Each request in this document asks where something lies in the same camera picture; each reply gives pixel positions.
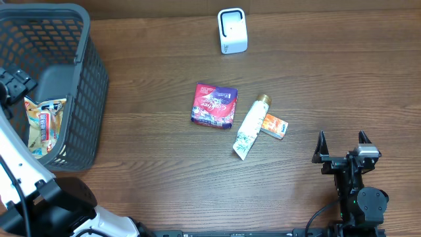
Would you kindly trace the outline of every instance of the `small box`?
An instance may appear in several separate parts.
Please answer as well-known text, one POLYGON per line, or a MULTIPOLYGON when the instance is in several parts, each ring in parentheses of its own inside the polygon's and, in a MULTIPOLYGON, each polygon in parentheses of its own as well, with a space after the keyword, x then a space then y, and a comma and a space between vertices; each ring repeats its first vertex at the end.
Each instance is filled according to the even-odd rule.
POLYGON ((223 54, 240 53, 247 49, 247 27, 242 9, 224 9, 218 13, 219 36, 223 54))
POLYGON ((198 83, 191 121, 205 126, 231 128, 237 95, 237 89, 198 83))
POLYGON ((275 138, 282 139, 287 132, 288 123, 278 119, 273 115, 267 114, 264 118, 261 130, 275 138))

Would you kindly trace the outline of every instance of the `cable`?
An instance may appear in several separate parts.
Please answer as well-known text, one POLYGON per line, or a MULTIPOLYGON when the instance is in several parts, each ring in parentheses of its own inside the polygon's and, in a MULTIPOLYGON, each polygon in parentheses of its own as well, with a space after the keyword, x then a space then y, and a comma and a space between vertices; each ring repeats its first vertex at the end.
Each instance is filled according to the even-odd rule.
POLYGON ((342 199, 344 199, 345 197, 349 197, 349 195, 351 194, 352 190, 353 190, 353 185, 354 185, 354 166, 352 164, 352 160, 351 160, 351 165, 350 165, 350 170, 351 170, 351 183, 350 183, 350 187, 349 187, 349 191, 348 191, 348 195, 346 196, 342 196, 340 197, 338 200, 327 204, 326 206, 324 206, 323 208, 321 208, 318 212, 316 212, 308 221, 307 226, 305 227, 305 232, 304 232, 304 237, 308 237, 309 234, 309 228, 311 225, 311 222, 313 222, 313 220, 320 215, 321 213, 323 213, 325 210, 330 209, 331 207, 333 207, 334 205, 336 205, 338 202, 340 202, 342 199))
POLYGON ((305 226, 305 232, 304 232, 304 237, 308 237, 309 235, 309 228, 311 225, 311 222, 313 222, 313 220, 320 215, 321 213, 323 213, 325 210, 332 208, 334 205, 336 205, 338 202, 340 202, 343 199, 343 197, 339 198, 336 201, 333 201, 329 204, 327 204, 326 206, 324 206, 323 208, 321 208, 320 210, 318 210, 318 212, 316 212, 308 221, 307 226, 305 226))
POLYGON ((76 237, 81 237, 82 235, 84 235, 86 233, 88 233, 89 235, 96 234, 96 235, 99 235, 99 236, 102 236, 102 237, 109 237, 106 234, 104 234, 102 232, 99 232, 98 230, 93 230, 93 229, 83 230, 83 231, 79 232, 79 234, 76 237))
POLYGON ((7 176, 12 181, 12 185, 16 188, 16 191, 18 192, 20 202, 22 204, 22 210, 23 210, 24 221, 25 221, 26 236, 31 237, 31 226, 30 226, 30 220, 29 220, 29 212, 28 212, 28 207, 26 206, 26 200, 25 200, 24 192, 22 191, 22 188, 20 188, 19 182, 16 180, 12 171, 9 169, 9 167, 7 166, 5 160, 2 158, 1 155, 0 155, 0 163, 1 163, 1 166, 3 166, 7 176))

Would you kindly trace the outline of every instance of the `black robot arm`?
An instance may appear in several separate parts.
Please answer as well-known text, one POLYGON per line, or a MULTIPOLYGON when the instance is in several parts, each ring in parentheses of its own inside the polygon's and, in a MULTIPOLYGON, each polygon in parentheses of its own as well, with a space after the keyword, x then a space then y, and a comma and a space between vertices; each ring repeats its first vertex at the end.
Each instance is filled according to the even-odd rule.
POLYGON ((341 209, 341 221, 329 224, 328 237, 380 237, 384 231, 378 225, 384 221, 389 196, 377 188, 364 187, 362 175, 374 170, 382 156, 364 131, 359 132, 359 144, 344 157, 329 156, 323 131, 312 162, 323 163, 322 174, 333 174, 341 209))

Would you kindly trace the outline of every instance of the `white device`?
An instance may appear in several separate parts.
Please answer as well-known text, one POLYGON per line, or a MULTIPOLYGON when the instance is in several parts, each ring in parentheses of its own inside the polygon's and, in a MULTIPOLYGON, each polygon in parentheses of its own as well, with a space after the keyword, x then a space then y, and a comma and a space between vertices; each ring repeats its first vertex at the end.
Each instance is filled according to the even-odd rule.
POLYGON ((247 49, 247 27, 242 9, 231 8, 220 11, 218 25, 223 54, 241 53, 247 49))

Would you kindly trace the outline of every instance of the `snack bag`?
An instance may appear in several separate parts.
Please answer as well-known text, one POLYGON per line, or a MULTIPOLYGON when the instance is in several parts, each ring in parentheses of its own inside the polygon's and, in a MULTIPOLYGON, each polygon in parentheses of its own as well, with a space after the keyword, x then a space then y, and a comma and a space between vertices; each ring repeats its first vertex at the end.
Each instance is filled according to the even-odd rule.
POLYGON ((191 121, 205 126, 231 128, 237 95, 237 89, 198 83, 191 121))
POLYGON ((28 149, 36 159, 39 159, 49 153, 59 139, 66 99, 35 103, 25 97, 24 101, 30 125, 28 149))

